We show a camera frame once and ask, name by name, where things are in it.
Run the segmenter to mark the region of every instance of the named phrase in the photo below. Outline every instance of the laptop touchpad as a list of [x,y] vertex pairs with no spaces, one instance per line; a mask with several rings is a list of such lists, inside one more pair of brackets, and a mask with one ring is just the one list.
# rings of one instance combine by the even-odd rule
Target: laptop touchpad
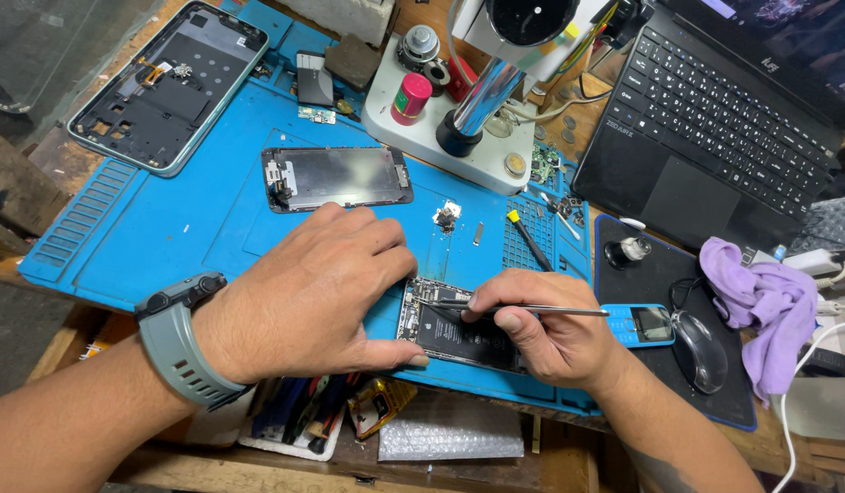
[[701,247],[724,230],[740,197],[741,193],[729,185],[671,156],[647,199],[641,220]]

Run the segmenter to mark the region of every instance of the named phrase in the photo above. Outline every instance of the laptop screen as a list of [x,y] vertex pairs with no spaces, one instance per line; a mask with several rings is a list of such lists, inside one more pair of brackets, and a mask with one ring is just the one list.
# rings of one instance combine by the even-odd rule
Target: laptop screen
[[[819,73],[845,99],[845,0],[702,0],[774,55]],[[778,62],[764,64],[778,70]]]
[[845,0],[662,0],[845,128]]

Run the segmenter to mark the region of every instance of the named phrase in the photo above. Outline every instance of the bubble wrap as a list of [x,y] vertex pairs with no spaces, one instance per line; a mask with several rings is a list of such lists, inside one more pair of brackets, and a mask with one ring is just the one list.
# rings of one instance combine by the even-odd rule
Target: bubble wrap
[[381,461],[522,457],[517,411],[420,389],[379,431]]
[[790,245],[789,255],[811,252],[824,248],[832,252],[845,250],[845,246],[811,235],[819,236],[845,244],[845,197],[816,202],[809,210],[809,217],[803,232]]

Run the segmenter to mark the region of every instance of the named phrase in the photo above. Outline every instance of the white microscope base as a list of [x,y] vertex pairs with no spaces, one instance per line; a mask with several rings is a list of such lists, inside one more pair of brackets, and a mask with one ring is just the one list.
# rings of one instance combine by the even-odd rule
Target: white microscope base
[[[506,139],[494,137],[482,129],[483,139],[474,147],[471,155],[463,158],[449,155],[437,143],[435,130],[448,111],[458,105],[446,92],[428,100],[425,109],[412,126],[403,126],[392,118],[392,103],[395,93],[409,73],[395,58],[395,45],[399,36],[392,35],[383,53],[383,61],[374,77],[371,90],[362,108],[362,124],[376,140],[457,174],[475,184],[492,189],[500,194],[514,195],[529,181],[532,164],[532,148],[535,144],[535,124],[525,122],[514,127],[514,133]],[[522,108],[528,114],[535,114],[533,105]],[[515,152],[526,161],[526,173],[520,179],[504,170],[504,158]]]

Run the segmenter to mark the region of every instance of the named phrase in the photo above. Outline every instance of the wristwatch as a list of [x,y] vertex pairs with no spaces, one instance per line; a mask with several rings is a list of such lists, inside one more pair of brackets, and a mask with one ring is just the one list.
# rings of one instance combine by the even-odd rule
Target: wristwatch
[[135,310],[145,351],[157,372],[179,394],[208,406],[210,412],[255,386],[233,383],[209,366],[191,328],[191,309],[227,285],[221,273],[202,272],[145,297]]

